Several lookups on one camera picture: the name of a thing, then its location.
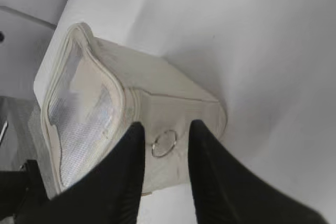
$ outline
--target white insulated bag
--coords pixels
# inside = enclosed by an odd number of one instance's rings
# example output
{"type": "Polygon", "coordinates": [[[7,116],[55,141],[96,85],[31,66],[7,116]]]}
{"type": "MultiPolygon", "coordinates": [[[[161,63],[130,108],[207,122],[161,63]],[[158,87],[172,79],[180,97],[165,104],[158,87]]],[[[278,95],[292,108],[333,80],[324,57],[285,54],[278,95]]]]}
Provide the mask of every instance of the white insulated bag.
{"type": "Polygon", "coordinates": [[[118,143],[132,122],[145,128],[143,192],[187,183],[188,132],[201,119],[219,138],[219,101],[164,59],[94,38],[75,24],[60,45],[41,111],[60,193],[118,143]]]}

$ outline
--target white table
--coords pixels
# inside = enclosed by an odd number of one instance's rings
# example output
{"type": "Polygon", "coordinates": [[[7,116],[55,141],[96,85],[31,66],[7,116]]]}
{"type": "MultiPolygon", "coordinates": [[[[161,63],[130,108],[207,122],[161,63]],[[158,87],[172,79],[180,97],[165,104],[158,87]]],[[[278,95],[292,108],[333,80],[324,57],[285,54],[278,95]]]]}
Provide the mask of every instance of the white table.
{"type": "Polygon", "coordinates": [[[40,105],[76,22],[166,58],[219,97],[225,146],[336,223],[336,0],[69,0],[35,79],[40,105]]]}

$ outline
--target gray floor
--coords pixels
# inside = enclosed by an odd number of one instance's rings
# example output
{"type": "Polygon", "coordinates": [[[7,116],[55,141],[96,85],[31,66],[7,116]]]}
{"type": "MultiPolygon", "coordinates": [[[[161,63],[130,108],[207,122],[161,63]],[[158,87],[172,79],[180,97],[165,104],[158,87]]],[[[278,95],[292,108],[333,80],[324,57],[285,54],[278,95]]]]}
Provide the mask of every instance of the gray floor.
{"type": "MultiPolygon", "coordinates": [[[[49,152],[41,125],[37,101],[0,98],[0,127],[8,121],[8,129],[0,145],[0,170],[19,170],[27,159],[38,162],[49,198],[56,195],[49,152]]],[[[12,223],[10,220],[0,224],[12,223]]]]}
{"type": "Polygon", "coordinates": [[[0,170],[18,170],[27,159],[36,159],[37,154],[28,121],[35,101],[2,98],[0,107],[1,125],[8,121],[8,129],[0,146],[0,170]]]}

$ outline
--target metal ring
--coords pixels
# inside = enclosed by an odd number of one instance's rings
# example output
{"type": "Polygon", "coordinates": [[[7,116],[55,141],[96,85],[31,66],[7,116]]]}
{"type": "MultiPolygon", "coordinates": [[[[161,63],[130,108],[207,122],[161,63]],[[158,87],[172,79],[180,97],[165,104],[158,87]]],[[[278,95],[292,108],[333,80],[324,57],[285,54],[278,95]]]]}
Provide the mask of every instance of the metal ring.
{"type": "Polygon", "coordinates": [[[163,132],[163,134],[159,135],[159,136],[155,139],[155,142],[152,144],[152,155],[153,155],[153,157],[161,158],[161,157],[164,157],[164,156],[168,155],[168,154],[175,148],[175,146],[176,146],[176,144],[177,144],[177,133],[176,133],[176,131],[174,131],[174,130],[168,130],[168,131],[163,132]],[[174,133],[174,136],[175,136],[175,141],[174,141],[172,147],[170,147],[169,150],[167,150],[167,151],[166,151],[165,153],[163,153],[162,155],[155,155],[155,153],[154,153],[154,151],[155,151],[155,147],[156,147],[158,141],[160,140],[160,137],[161,137],[163,134],[167,134],[168,132],[173,132],[173,133],[174,133]]]}

